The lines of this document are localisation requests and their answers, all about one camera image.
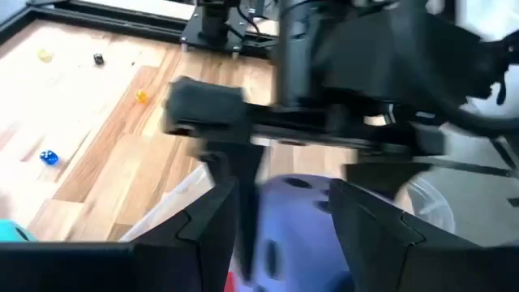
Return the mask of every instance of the black dice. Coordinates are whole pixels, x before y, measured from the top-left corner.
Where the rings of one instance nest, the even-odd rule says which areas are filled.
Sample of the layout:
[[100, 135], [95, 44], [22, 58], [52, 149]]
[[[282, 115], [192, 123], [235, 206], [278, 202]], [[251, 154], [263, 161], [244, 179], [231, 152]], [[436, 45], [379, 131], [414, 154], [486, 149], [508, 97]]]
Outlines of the black dice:
[[103, 65], [105, 63], [105, 60], [103, 59], [103, 55], [94, 54], [94, 62], [96, 62], [97, 65]]

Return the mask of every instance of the dice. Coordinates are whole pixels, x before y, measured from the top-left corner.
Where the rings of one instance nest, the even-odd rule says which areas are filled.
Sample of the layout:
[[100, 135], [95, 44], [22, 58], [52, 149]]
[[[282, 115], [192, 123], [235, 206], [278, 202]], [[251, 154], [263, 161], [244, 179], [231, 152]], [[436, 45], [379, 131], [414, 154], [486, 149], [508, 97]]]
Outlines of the dice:
[[51, 150], [44, 151], [40, 154], [40, 159], [47, 165], [56, 165], [58, 163], [58, 155]]
[[94, 54], [94, 62], [97, 65], [103, 65], [105, 63], [105, 60], [103, 59], [102, 54]]
[[40, 49], [38, 51], [38, 58], [42, 62], [50, 62], [52, 61], [53, 54], [47, 51], [46, 49]]
[[137, 101], [140, 103], [146, 103], [146, 101], [148, 100], [148, 95], [143, 90], [139, 90], [137, 92], [136, 96], [137, 96]]

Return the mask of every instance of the wire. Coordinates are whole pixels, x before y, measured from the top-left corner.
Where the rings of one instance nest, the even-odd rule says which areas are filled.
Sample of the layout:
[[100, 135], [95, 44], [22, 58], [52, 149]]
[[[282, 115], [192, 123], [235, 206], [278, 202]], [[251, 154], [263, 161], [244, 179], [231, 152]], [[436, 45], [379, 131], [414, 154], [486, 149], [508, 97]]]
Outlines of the wire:
[[240, 40], [245, 40], [245, 36], [241, 33], [239, 33], [236, 29], [234, 29], [232, 26], [227, 25], [227, 28], [236, 36], [239, 37]]
[[236, 7], [238, 9], [238, 14], [242, 16], [243, 20], [247, 21], [252, 27], [258, 32], [258, 35], [261, 35], [260, 28], [258, 28], [258, 25], [254, 23], [250, 18], [248, 18], [245, 13], [243, 13], [242, 8], [240, 6]]

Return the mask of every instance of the red object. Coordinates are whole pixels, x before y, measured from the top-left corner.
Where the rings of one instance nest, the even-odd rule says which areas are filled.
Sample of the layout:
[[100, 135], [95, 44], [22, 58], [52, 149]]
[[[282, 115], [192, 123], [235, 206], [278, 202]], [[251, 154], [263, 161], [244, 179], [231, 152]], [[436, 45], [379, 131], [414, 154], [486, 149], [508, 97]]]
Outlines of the red object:
[[227, 273], [224, 292], [234, 292], [234, 274], [232, 272]]

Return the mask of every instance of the yellow dice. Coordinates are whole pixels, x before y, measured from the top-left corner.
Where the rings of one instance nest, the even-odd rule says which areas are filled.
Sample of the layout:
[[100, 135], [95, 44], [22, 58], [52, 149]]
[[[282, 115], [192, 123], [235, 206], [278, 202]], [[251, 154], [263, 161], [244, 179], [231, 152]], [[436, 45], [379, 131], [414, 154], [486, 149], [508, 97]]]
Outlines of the yellow dice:
[[38, 51], [38, 58], [42, 61], [42, 62], [50, 62], [52, 61], [52, 53], [48, 52], [47, 50], [45, 49], [40, 49]]
[[140, 103], [146, 103], [148, 101], [148, 95], [143, 90], [137, 92], [137, 101]]

